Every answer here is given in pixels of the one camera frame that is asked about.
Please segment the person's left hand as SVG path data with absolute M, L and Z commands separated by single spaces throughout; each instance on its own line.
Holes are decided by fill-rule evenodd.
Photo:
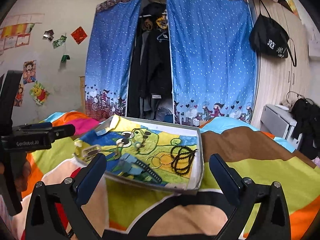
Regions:
M 20 176 L 15 179 L 15 186 L 17 192 L 24 192 L 28 187 L 28 177 L 31 173 L 31 165 L 29 161 L 25 161 Z

